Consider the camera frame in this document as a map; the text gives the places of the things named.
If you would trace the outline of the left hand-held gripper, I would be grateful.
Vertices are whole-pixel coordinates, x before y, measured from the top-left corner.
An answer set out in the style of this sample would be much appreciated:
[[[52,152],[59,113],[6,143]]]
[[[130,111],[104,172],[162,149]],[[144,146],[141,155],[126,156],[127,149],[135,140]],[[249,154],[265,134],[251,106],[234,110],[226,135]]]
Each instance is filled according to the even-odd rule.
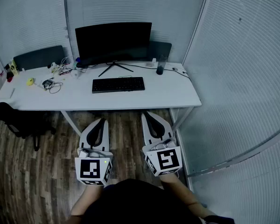
[[[100,118],[89,124],[81,133],[79,146],[75,158],[77,180],[84,185],[106,186],[113,160],[108,152],[108,121]]]

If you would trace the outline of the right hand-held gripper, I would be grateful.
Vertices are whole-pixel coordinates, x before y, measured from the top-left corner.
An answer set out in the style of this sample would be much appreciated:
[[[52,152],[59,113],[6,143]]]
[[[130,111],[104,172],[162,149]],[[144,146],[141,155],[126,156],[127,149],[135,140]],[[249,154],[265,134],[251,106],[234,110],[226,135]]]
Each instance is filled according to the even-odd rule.
[[[182,153],[175,138],[172,138],[171,125],[152,112],[143,112],[141,121],[145,142],[142,152],[154,176],[167,175],[180,170]]]

